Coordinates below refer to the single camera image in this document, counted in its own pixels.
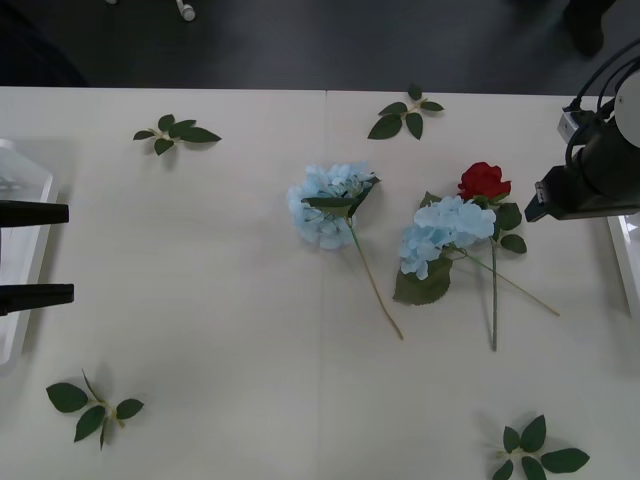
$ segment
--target gray floor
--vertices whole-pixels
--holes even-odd
[[[606,44],[578,54],[568,0],[11,0],[99,87],[575,94],[640,35],[618,0]]]

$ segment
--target white table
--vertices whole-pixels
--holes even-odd
[[[422,141],[367,140],[402,99],[0,89],[0,136],[60,175],[71,207],[41,281],[76,284],[74,304],[32,315],[0,379],[3,478],[484,479],[487,444],[536,413],[551,447],[592,456],[571,478],[635,478],[640,334],[604,220],[522,227],[529,253],[499,269],[562,316],[501,288],[497,353],[489,277],[471,265],[432,306],[391,302],[400,232],[424,191],[453,194],[487,161],[524,207],[562,162],[568,99],[434,95],[446,114],[426,119]],[[129,140],[166,113],[223,141],[158,159]],[[313,253],[290,226],[286,190],[306,164],[360,160],[383,182],[358,229],[405,342],[355,250]],[[77,415],[46,397],[81,368],[113,402],[146,403],[103,452],[97,438],[73,444]]]

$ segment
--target light blue flower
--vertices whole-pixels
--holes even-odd
[[[328,250],[353,242],[351,231],[344,218],[322,213],[303,203],[305,198],[341,197],[356,198],[371,186],[375,174],[365,173],[366,163],[334,165],[328,171],[318,165],[307,167],[307,178],[302,186],[289,189],[289,211],[293,225],[307,242]]]
[[[464,248],[493,235],[496,215],[456,196],[421,208],[413,220],[402,235],[400,270],[424,280],[429,276],[427,262],[437,259],[443,247],[454,244]]]

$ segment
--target cable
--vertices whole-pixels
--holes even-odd
[[[627,53],[629,50],[631,50],[633,47],[637,45],[640,45],[640,38],[637,38],[633,42],[622,47],[611,58],[609,58],[609,60],[604,62],[600,66],[600,68],[598,68],[598,70],[596,70],[596,72],[593,75],[591,75],[591,78],[587,81],[587,83],[584,84],[580,92],[578,92],[578,95],[576,96],[576,98],[574,98],[573,101],[569,104],[569,106],[565,108],[565,111],[579,110],[580,104],[582,102],[582,97],[584,97],[584,95],[587,93],[587,90],[589,90],[589,87],[593,85],[593,82],[595,82],[596,79],[600,75],[602,75],[602,73],[613,64],[613,62],[618,60],[622,55],[624,55],[625,53]]]
[[[628,62],[625,62],[624,64],[622,64],[622,66],[620,66],[620,68],[618,68],[615,72],[613,72],[613,74],[607,79],[607,81],[604,84],[604,87],[602,87],[602,90],[600,90],[600,96],[598,97],[598,109],[597,109],[597,111],[599,111],[601,106],[602,106],[602,97],[604,97],[605,90],[609,86],[609,83],[611,83],[611,80],[613,80],[616,75],[618,75],[622,70],[627,68],[629,65],[631,65],[632,63],[637,63],[637,62],[640,62],[640,55],[638,55],[637,57],[634,57],[631,60],[629,60]]]

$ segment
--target green leaf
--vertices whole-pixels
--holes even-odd
[[[531,422],[522,432],[520,447],[527,453],[537,452],[544,445],[547,436],[547,422],[544,415],[540,415]]]
[[[407,127],[409,127],[409,131],[411,135],[416,137],[418,140],[422,137],[422,115],[419,113],[410,113],[406,117],[404,117],[405,122],[407,122]]]
[[[424,192],[424,198],[420,202],[420,208],[428,207],[434,202],[439,202],[442,198],[437,195],[432,195],[429,192]]]
[[[104,445],[104,433],[107,430],[107,423],[109,423],[109,419],[105,417],[102,421],[102,430],[100,431],[100,451],[102,451],[102,446]]]
[[[120,420],[128,420],[142,410],[142,407],[144,407],[144,403],[135,398],[123,400],[120,405],[116,407],[116,416]]]
[[[500,202],[500,201],[504,200],[504,199],[505,199],[505,198],[507,198],[508,196],[509,196],[509,194],[508,194],[508,193],[501,193],[500,195],[496,195],[495,197],[490,198],[490,199],[489,199],[489,203],[490,203],[491,205],[498,205],[498,202]]]
[[[87,384],[87,388],[89,389],[89,391],[91,392],[91,395],[93,395],[93,397],[98,400],[99,402],[104,402],[104,399],[101,398],[96,392],[95,390],[91,387],[91,384],[89,383],[89,380],[87,379],[87,376],[84,374],[84,369],[82,370],[82,376],[84,377],[84,383]]]
[[[155,137],[153,132],[150,132],[149,130],[140,130],[139,132],[136,132],[136,134],[133,136],[133,139],[144,140],[145,138],[151,138],[151,137]]]
[[[95,432],[102,425],[105,414],[106,410],[102,405],[96,405],[84,412],[76,424],[76,437],[73,441],[79,442]]]
[[[157,155],[162,155],[164,152],[173,147],[173,140],[166,140],[159,138],[156,143],[153,144],[153,148],[156,150]]]
[[[522,238],[520,235],[515,235],[513,233],[510,235],[505,235],[500,240],[500,245],[502,245],[507,250],[515,253],[527,253],[527,244],[524,242],[524,238]]]
[[[166,132],[174,123],[176,123],[176,119],[173,115],[165,115],[158,120],[158,128],[161,132]]]
[[[215,133],[200,127],[191,127],[185,130],[182,132],[182,135],[180,135],[180,138],[185,142],[191,143],[209,143],[221,140]]]
[[[404,274],[401,270],[396,276],[396,291],[393,299],[406,305],[427,305],[439,300],[449,290],[449,273],[453,262],[446,256],[428,262],[429,276],[418,279],[415,273]]]
[[[400,115],[385,115],[376,122],[367,138],[371,140],[384,140],[395,137],[402,128]]]
[[[342,197],[315,197],[303,198],[303,203],[308,203],[310,207],[320,210],[322,213],[334,215],[336,217],[347,217],[349,210],[358,201],[357,198]]]
[[[422,102],[420,108],[427,112],[441,112],[444,110],[444,107],[436,102]]]
[[[584,467],[589,461],[589,455],[577,448],[565,448],[545,453],[540,460],[542,466],[552,473],[573,473]]]
[[[513,452],[520,446],[520,435],[511,427],[504,427],[502,434],[502,444],[507,453]]]
[[[415,83],[412,83],[411,85],[409,85],[407,93],[412,100],[418,101],[422,98],[422,87],[416,85]]]
[[[486,195],[476,195],[473,197],[473,203],[486,210],[489,207],[489,198]]]
[[[503,203],[496,211],[496,222],[501,230],[513,230],[522,222],[522,214],[516,203]]]
[[[367,195],[369,195],[369,192],[371,192],[371,190],[373,189],[373,187],[377,184],[380,183],[380,179],[378,177],[372,177],[369,180],[367,180],[371,186],[368,188],[365,188],[362,193],[360,195],[358,195],[356,197],[356,201],[353,203],[353,205],[351,205],[351,208],[349,209],[349,211],[347,212],[347,216],[349,218],[353,217],[356,213],[356,210],[358,209],[358,207],[362,204],[362,202],[364,202],[365,198],[367,198]]]
[[[62,413],[77,412],[89,401],[86,393],[70,383],[56,383],[47,387],[47,395],[56,410]]]
[[[195,124],[195,120],[183,120],[181,122],[174,123],[171,125],[171,128],[169,128],[169,136],[171,138],[179,138],[186,130],[189,130]]]
[[[396,115],[407,113],[407,106],[404,102],[392,103],[391,105],[384,107],[378,115],[389,115],[390,113],[394,113]]]
[[[547,480],[542,465],[535,458],[522,457],[522,469],[527,480]]]
[[[493,474],[493,480],[509,480],[513,473],[513,462],[507,460],[504,465],[501,466],[496,473]]]

